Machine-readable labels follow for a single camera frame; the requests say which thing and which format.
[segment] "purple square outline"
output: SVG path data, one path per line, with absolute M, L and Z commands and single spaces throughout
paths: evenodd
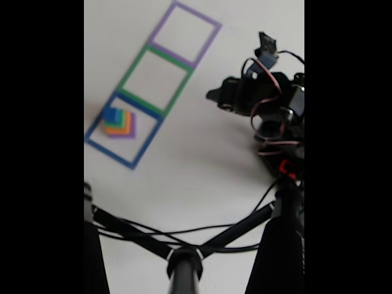
M 212 31 L 211 35 L 208 37 L 207 41 L 205 42 L 204 47 L 199 52 L 195 61 L 189 61 L 186 58 L 184 58 L 184 57 L 172 52 L 171 50 L 166 49 L 165 47 L 154 42 L 155 37 L 158 35 L 159 31 L 162 29 L 165 22 L 168 20 L 168 18 L 170 17 L 170 15 L 172 14 L 172 12 L 174 11 L 174 9 L 176 7 L 179 7 L 181 9 L 195 15 L 196 17 L 201 18 L 202 20 L 206 21 L 207 23 L 212 24 L 215 27 L 214 30 Z M 212 18 L 207 17 L 206 15 L 194 10 L 193 8 L 190 8 L 189 6 L 186 6 L 183 3 L 175 1 L 171 4 L 169 9 L 166 11 L 164 17 L 161 19 L 161 21 L 159 22 L 159 24 L 157 25 L 157 27 L 155 28 L 155 30 L 151 34 L 151 37 L 148 39 L 147 43 L 151 46 L 154 46 L 158 50 L 166 53 L 167 55 L 177 59 L 181 63 L 191 67 L 192 69 L 195 69 L 197 67 L 197 65 L 200 63 L 200 61 L 202 60 L 202 58 L 204 57 L 204 55 L 206 54 L 209 46 L 211 46 L 212 42 L 214 41 L 214 39 L 215 39 L 216 35 L 218 34 L 219 30 L 221 29 L 221 27 L 222 27 L 222 24 L 218 23 L 216 20 L 213 20 Z

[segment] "blue square outline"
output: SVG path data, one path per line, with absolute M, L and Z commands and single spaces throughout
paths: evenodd
M 122 157 L 118 156 L 114 152 L 110 151 L 109 149 L 103 147 L 102 145 L 100 145 L 97 142 L 95 142 L 92 139 L 90 139 L 91 134 L 95 131 L 95 129 L 97 128 L 97 126 L 98 126 L 98 124 L 100 122 L 100 120 L 102 119 L 102 114 L 104 112 L 105 107 L 110 106 L 111 103 L 116 98 L 118 98 L 118 99 L 124 101 L 125 103 L 130 104 L 131 106 L 141 110 L 142 112 L 146 113 L 147 115 L 150 115 L 150 117 L 154 118 L 157 121 L 156 125 L 154 126 L 154 128 L 152 129 L 150 134 L 148 135 L 146 141 L 141 146 L 140 150 L 138 151 L 138 153 L 134 157 L 133 161 L 128 161 L 128 160 L 123 159 Z M 142 158 L 142 156 L 146 152 L 148 146 L 152 142 L 153 138 L 157 134 L 157 132 L 158 132 L 160 126 L 162 125 L 163 121 L 164 121 L 164 117 L 161 116 L 160 114 L 153 112 L 152 110 L 146 108 L 145 106 L 143 106 L 142 104 L 138 103 L 137 101 L 131 100 L 129 97 L 121 94 L 120 92 L 114 91 L 113 94 L 110 96 L 110 98 L 105 103 L 104 107 L 102 107 L 101 111 L 99 112 L 99 114 L 95 118 L 95 120 L 92 123 L 92 125 L 90 126 L 90 128 L 87 130 L 87 133 L 85 135 L 85 143 L 87 143 L 88 145 L 94 147 L 95 149 L 98 149 L 100 152 L 102 152 L 102 153 L 106 154 L 107 156 L 111 157 L 112 159 L 118 161 L 120 164 L 123 164 L 126 167 L 134 170 L 136 168 L 136 166 L 138 165 L 140 159 Z

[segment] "green tape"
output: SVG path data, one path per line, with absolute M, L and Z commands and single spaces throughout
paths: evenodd
M 150 51 L 150 52 L 154 53 L 155 55 L 158 55 L 159 57 L 163 58 L 164 60 L 174 64 L 175 66 L 178 66 L 178 67 L 184 69 L 187 72 L 187 75 L 180 82 L 176 92 L 171 97 L 171 99 L 170 99 L 170 101 L 167 104 L 165 109 L 160 109 L 159 107 L 156 107 L 155 105 L 145 101 L 143 98 L 138 97 L 134 93 L 131 93 L 131 92 L 129 92 L 129 91 L 127 91 L 127 90 L 125 90 L 123 88 L 125 83 L 126 83 L 126 81 L 129 79 L 129 77 L 132 74 L 132 72 L 139 65 L 140 60 L 142 59 L 142 57 L 144 56 L 144 54 L 147 51 Z M 158 49 L 156 49 L 156 48 L 154 48 L 154 47 L 152 47 L 150 45 L 147 45 L 143 49 L 141 49 L 141 51 L 139 52 L 138 56 L 136 57 L 134 63 L 130 66 L 129 70 L 126 72 L 125 76 L 120 81 L 120 83 L 119 83 L 119 85 L 117 87 L 117 91 L 119 91 L 120 93 L 124 94 L 130 100 L 134 100 L 134 101 L 142 104 L 144 107 L 150 109 L 151 111 L 157 113 L 158 115 L 166 117 L 169 114 L 170 110 L 173 108 L 175 102 L 177 101 L 179 95 L 181 94 L 181 92 L 185 88 L 185 85 L 189 81 L 189 79 L 192 76 L 193 72 L 194 72 L 194 70 L 191 67 L 187 66 L 186 64 L 183 64 L 180 61 L 178 61 L 177 59 L 167 55 L 166 53 L 161 52 Z

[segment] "white table surface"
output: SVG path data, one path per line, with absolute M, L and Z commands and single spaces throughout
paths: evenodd
M 249 119 L 207 101 L 210 89 L 259 46 L 258 32 L 279 50 L 304 58 L 303 0 L 183 0 L 223 27 L 138 167 L 130 170 L 85 144 L 85 180 L 96 205 L 160 230 L 236 222 L 249 214 L 272 177 L 255 155 Z M 84 0 L 84 132 L 109 98 L 171 0 Z M 289 78 L 303 66 L 281 55 L 274 71 Z M 273 193 L 264 201 L 272 200 Z M 183 235 L 203 243 L 222 229 Z M 263 226 L 230 246 L 258 243 Z M 167 262 L 145 249 L 101 237 L 112 294 L 167 293 Z M 214 254 L 203 261 L 200 293 L 244 293 L 255 252 Z

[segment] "colorful block stack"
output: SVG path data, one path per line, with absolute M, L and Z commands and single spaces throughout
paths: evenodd
M 107 107 L 104 109 L 104 131 L 111 138 L 135 138 L 136 116 L 129 111 Z

